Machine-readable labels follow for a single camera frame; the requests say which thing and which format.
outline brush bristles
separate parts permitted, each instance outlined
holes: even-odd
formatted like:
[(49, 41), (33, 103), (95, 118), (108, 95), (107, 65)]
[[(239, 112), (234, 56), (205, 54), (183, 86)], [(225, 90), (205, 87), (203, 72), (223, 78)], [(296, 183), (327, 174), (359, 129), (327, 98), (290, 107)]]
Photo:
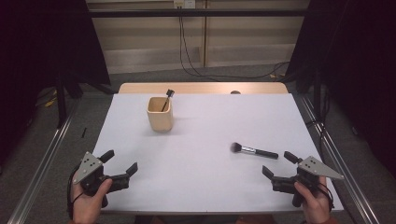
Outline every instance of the brush bristles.
[(242, 146), (237, 144), (237, 143), (232, 143), (231, 144), (231, 151), (232, 152), (239, 152), (242, 150)]

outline brush handle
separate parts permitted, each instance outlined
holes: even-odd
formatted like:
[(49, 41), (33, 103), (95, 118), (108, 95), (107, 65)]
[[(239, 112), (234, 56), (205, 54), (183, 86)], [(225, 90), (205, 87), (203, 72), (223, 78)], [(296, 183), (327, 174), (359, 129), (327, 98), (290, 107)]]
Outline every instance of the brush handle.
[(271, 159), (277, 159), (277, 157), (279, 156), (275, 152), (263, 151), (263, 150), (259, 150), (259, 149), (256, 149), (256, 154), (259, 154), (259, 155), (262, 155), (264, 157), (268, 157)]

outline beige square cup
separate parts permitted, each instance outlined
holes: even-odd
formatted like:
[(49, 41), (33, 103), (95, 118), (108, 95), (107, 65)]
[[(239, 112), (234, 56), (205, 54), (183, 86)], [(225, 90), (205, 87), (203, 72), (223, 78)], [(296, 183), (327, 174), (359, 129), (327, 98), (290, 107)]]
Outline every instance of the beige square cup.
[(148, 101), (148, 120), (155, 132), (168, 132), (173, 127), (172, 100), (168, 98), (163, 109), (166, 99), (167, 97), (151, 97)]

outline white tabletop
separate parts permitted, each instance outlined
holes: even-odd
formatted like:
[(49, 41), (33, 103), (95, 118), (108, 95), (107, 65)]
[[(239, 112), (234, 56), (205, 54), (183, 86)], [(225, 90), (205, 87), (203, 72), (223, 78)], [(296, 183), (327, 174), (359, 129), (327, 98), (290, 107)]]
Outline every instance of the white tabletop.
[[(135, 214), (243, 214), (299, 211), (291, 194), (275, 192), (262, 174), (296, 175), (283, 157), (318, 152), (291, 94), (175, 94), (175, 124), (169, 133), (150, 129), (149, 97), (116, 94), (93, 155), (110, 149), (106, 175), (124, 174), (137, 161), (130, 187), (107, 195), (111, 212)], [(232, 153), (237, 142), (279, 154), (278, 160)], [(334, 196), (334, 210), (343, 210)]]

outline wall socket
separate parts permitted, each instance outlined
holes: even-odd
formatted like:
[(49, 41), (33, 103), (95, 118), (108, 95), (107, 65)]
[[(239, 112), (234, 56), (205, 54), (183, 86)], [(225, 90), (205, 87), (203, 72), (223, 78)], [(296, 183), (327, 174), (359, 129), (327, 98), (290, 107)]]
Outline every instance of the wall socket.
[(174, 8), (195, 8), (195, 0), (174, 0)]

